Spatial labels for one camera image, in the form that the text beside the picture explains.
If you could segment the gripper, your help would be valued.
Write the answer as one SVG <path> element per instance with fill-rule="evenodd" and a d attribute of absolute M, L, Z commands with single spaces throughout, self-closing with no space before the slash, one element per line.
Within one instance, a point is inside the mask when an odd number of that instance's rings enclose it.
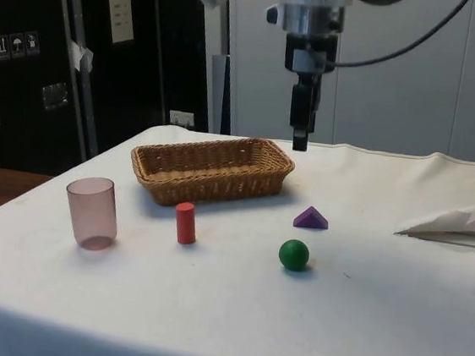
<path fill-rule="evenodd" d="M 292 148 L 306 151 L 308 137 L 315 130 L 321 77 L 335 69 L 339 39 L 334 36 L 302 36 L 288 33 L 284 67 L 299 74 L 292 88 L 290 126 Z"/>

